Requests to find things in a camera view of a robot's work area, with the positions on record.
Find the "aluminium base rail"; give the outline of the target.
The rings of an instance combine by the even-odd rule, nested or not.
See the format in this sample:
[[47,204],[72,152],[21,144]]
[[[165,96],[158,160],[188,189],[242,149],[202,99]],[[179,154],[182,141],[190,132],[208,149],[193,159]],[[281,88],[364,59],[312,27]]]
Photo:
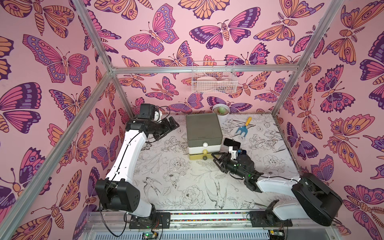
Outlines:
[[249,210],[165,211],[165,223],[154,229],[130,229],[124,214],[90,214],[82,240],[341,240],[335,225],[322,227],[311,220],[290,225],[253,227]]

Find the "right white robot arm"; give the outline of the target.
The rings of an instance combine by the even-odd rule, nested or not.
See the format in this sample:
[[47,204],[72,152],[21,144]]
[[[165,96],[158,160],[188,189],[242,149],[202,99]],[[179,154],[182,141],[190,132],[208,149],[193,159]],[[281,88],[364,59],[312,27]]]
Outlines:
[[285,202],[273,200],[264,211],[251,211],[253,227],[291,227],[293,220],[312,220],[329,227],[342,205],[341,197],[311,173],[293,178],[267,177],[256,171],[248,155],[233,158],[229,153],[216,153],[212,157],[221,172],[242,180],[250,191],[292,197]]

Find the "black brooch box near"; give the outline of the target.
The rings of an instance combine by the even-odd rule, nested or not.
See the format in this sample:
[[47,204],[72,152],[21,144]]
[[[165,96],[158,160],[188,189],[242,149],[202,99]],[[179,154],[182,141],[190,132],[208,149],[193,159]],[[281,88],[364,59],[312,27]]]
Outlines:
[[229,138],[224,139],[223,145],[227,146],[227,147],[236,147],[238,149],[241,147],[240,142],[237,142],[237,141],[235,141],[233,139],[229,139]]

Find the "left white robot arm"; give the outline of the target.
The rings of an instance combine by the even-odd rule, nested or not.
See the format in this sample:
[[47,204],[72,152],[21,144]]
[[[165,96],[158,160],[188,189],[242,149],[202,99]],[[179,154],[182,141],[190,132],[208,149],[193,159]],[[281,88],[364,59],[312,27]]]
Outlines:
[[157,106],[142,104],[139,114],[127,122],[115,164],[106,178],[98,180],[95,185],[102,209],[124,211],[139,218],[149,218],[154,214],[153,205],[141,197],[133,177],[147,138],[152,136],[155,141],[160,140],[180,126],[174,118],[163,118],[162,114]]

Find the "aluminium frame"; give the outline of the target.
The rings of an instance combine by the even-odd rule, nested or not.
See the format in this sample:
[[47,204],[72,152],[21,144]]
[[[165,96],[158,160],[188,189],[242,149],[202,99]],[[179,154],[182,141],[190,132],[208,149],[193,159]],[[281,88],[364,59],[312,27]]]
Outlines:
[[[88,6],[89,14],[94,13],[97,21],[101,24],[97,34],[105,31],[104,34],[112,34],[103,44],[107,44],[115,50],[107,52],[107,57],[112,57],[112,65],[102,63],[101,58],[96,61],[96,53],[92,47],[84,47],[85,38],[88,35],[79,19],[79,10],[73,10],[69,1],[32,1],[31,3],[16,1],[16,7],[24,10],[31,10],[26,17],[15,17],[8,13],[1,5],[1,41],[8,41],[10,51],[3,55],[1,53],[1,64],[8,70],[1,70],[1,226],[7,219],[10,211],[15,208],[23,191],[31,184],[33,179],[39,179],[37,171],[32,169],[29,174],[27,170],[35,165],[38,168],[44,163],[50,164],[53,159],[50,153],[58,146],[57,142],[63,138],[68,140],[67,146],[61,146],[63,152],[52,174],[37,197],[29,201],[31,207],[24,217],[16,222],[17,227],[32,220],[38,224],[38,230],[44,230],[43,237],[37,237],[39,232],[30,234],[31,239],[45,240],[72,240],[74,234],[80,234],[85,226],[76,227],[80,220],[81,213],[88,213],[89,206],[98,207],[97,197],[89,197],[88,183],[91,170],[98,170],[100,177],[105,177],[115,163],[110,156],[110,146],[116,149],[116,155],[121,148],[120,133],[127,122],[128,108],[123,103],[127,98],[130,107],[139,106],[139,101],[154,104],[157,106],[168,106],[171,104],[182,104],[192,95],[191,86],[181,81],[190,78],[188,73],[159,73],[153,76],[133,74],[133,83],[140,82],[143,88],[133,88],[114,84],[115,77],[107,76],[108,67],[127,67],[123,56],[134,60],[139,67],[157,67],[152,60],[158,58],[170,59],[171,55],[179,50],[181,44],[187,41],[192,58],[195,64],[202,66],[208,64],[202,62],[204,57],[222,65],[224,56],[227,54],[251,53],[251,50],[258,44],[259,40],[253,39],[253,35],[260,30],[266,29],[273,17],[281,12],[280,1],[230,1],[225,10],[218,10],[213,13],[210,19],[197,19],[193,10],[188,10],[179,5],[180,1],[150,1],[152,9],[138,3],[138,15],[134,20],[124,20],[121,13],[107,13],[97,10],[94,7],[96,1],[91,1]],[[173,18],[176,20],[173,29],[179,39],[172,44],[162,43],[165,50],[157,56],[151,52],[129,50],[125,46],[129,37],[139,33],[139,30],[149,30],[153,17],[160,6],[168,4],[173,8]],[[72,12],[72,22],[67,29],[67,37],[59,37],[46,22],[45,30],[41,33],[38,30],[35,18],[38,13],[35,7],[43,11],[48,6],[64,7]],[[229,22],[240,12],[253,7],[261,9],[261,15],[253,28],[250,29],[251,36],[236,44],[230,37],[229,42],[224,40],[222,49],[206,48],[193,40],[189,31],[203,25],[214,25],[229,19]],[[53,65],[64,64],[67,58],[68,63],[80,60],[84,65],[84,72],[78,72],[81,80],[70,80],[72,77],[64,73],[60,82],[52,82],[48,72],[50,65],[43,65],[35,59],[35,54],[24,45],[24,35],[37,37],[37,40],[50,45],[53,50]],[[171,84],[176,86],[179,95],[171,97],[173,100],[158,100],[146,96],[149,92],[155,92],[152,88],[157,84],[162,86],[163,77],[167,77]],[[112,133],[107,130],[103,133],[103,127],[99,126],[98,113],[101,117],[112,118]],[[139,155],[139,160],[134,171],[134,186],[141,191],[142,198],[148,197],[148,202],[154,204],[157,210],[214,210],[215,202],[209,199],[207,190],[215,194],[215,184],[221,186],[221,196],[227,191],[227,198],[223,209],[240,208],[264,208],[256,204],[268,205],[272,200],[290,200],[292,197],[275,193],[251,192],[238,180],[221,173],[211,160],[190,161],[187,150],[187,132],[185,116],[173,116],[181,125],[177,130],[172,131],[162,140],[156,143],[147,144]],[[78,205],[73,209],[64,211],[59,206],[62,195],[65,193],[68,184],[75,185],[75,197],[80,196]]]

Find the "potted cactus white pot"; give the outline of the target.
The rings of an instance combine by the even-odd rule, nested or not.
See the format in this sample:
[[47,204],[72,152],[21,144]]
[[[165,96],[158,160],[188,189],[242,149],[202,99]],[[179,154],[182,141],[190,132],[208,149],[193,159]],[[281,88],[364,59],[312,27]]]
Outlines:
[[212,107],[212,110],[218,116],[227,116],[230,114],[230,108],[225,104],[216,104]]

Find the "blue yellow garden fork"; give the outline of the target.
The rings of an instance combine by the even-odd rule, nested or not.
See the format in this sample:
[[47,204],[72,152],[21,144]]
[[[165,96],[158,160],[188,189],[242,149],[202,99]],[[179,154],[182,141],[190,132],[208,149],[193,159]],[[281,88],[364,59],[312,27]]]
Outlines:
[[247,134],[248,134],[247,127],[248,127],[248,125],[249,125],[249,123],[251,121],[252,121],[252,117],[248,117],[247,121],[245,122],[245,124],[237,129],[236,134],[239,135],[239,136],[246,137]]

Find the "green drawer cabinet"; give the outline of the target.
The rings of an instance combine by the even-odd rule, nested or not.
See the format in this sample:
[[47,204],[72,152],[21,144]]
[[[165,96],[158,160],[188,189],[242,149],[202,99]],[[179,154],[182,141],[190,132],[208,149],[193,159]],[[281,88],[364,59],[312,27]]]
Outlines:
[[223,134],[216,114],[187,115],[186,128],[190,160],[207,160],[220,152]]

